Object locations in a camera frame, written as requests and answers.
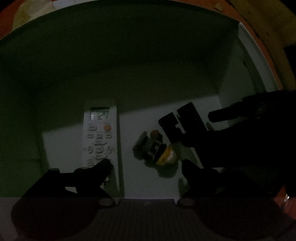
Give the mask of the black cylindrical device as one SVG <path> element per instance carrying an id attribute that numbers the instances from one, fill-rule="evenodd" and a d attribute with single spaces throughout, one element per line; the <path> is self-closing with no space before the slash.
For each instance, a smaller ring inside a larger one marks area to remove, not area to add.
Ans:
<path id="1" fill-rule="evenodd" d="M 207 132 L 193 102 L 189 102 L 177 110 L 158 120 L 159 125 L 173 145 L 196 148 Z"/>

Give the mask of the white air conditioner remote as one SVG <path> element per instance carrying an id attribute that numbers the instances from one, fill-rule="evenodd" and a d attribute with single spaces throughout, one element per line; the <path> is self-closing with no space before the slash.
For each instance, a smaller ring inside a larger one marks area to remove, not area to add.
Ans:
<path id="1" fill-rule="evenodd" d="M 117 154 L 117 108 L 112 99 L 85 102 L 82 138 L 82 166 L 93 167 L 109 159 L 113 173 L 102 185 L 114 197 L 120 194 Z"/>

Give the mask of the small toy figurine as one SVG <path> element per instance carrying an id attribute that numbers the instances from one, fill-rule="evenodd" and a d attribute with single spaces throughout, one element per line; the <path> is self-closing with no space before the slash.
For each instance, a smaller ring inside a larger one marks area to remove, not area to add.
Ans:
<path id="1" fill-rule="evenodd" d="M 158 130 L 143 132 L 133 146 L 134 157 L 154 168 L 161 178 L 172 178 L 178 170 L 178 156 L 171 144 L 163 141 Z"/>

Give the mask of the beige paper bag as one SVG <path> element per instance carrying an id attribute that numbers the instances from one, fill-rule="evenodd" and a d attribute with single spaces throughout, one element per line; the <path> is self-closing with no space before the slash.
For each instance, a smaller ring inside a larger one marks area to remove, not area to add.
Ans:
<path id="1" fill-rule="evenodd" d="M 52 1 L 48 0 L 31 0 L 24 1 L 18 8 L 13 20 L 12 30 L 15 30 L 24 24 L 55 11 Z"/>

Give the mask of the wooden headboard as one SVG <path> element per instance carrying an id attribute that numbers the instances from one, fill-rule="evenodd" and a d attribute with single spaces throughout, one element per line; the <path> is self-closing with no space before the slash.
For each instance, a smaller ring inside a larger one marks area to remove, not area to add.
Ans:
<path id="1" fill-rule="evenodd" d="M 295 1 L 231 1 L 269 51 L 281 84 L 295 90 Z"/>

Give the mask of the small yellow matchbox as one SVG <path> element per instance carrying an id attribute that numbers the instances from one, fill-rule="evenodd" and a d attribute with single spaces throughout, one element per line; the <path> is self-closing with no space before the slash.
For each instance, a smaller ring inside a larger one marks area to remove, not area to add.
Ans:
<path id="1" fill-rule="evenodd" d="M 221 3 L 216 3 L 214 5 L 214 9 L 221 12 L 221 13 L 224 12 L 224 6 Z"/>

